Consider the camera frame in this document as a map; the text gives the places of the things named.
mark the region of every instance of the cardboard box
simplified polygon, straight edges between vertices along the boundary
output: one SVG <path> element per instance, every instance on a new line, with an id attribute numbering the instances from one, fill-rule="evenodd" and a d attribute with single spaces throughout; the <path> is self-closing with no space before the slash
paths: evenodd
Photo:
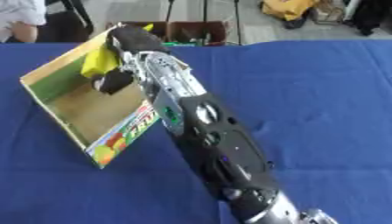
<path id="1" fill-rule="evenodd" d="M 21 78 L 33 99 L 100 167 L 140 137 L 158 114 L 134 83 L 107 95 L 81 76 L 86 54 L 106 40 L 107 31 Z"/>

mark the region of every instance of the person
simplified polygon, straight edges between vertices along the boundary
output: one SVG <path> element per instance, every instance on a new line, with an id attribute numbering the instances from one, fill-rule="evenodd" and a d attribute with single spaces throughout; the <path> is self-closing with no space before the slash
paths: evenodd
<path id="1" fill-rule="evenodd" d="M 0 42 L 84 42 L 83 23 L 72 10 L 46 14 L 46 0 L 0 0 Z"/>
<path id="2" fill-rule="evenodd" d="M 1 0 L 0 41 L 36 42 L 46 23 L 45 0 Z"/>

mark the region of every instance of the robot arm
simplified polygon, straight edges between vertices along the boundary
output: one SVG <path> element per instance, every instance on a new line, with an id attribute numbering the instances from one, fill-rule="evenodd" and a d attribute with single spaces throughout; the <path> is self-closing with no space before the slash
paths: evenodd
<path id="1" fill-rule="evenodd" d="M 121 69 L 135 76 L 186 162 L 240 223 L 337 223 L 318 209 L 300 213 L 294 207 L 249 133 L 156 37 L 119 25 L 107 44 L 121 58 Z"/>

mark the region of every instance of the blue table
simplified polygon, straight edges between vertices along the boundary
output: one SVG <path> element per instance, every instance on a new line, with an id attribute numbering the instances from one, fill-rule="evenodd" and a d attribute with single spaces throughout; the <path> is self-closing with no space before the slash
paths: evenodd
<path id="1" fill-rule="evenodd" d="M 235 223 L 160 123 L 100 171 L 32 101 L 18 77 L 73 46 L 0 45 L 0 223 Z M 174 51 L 251 130 L 299 208 L 391 223 L 392 42 Z"/>

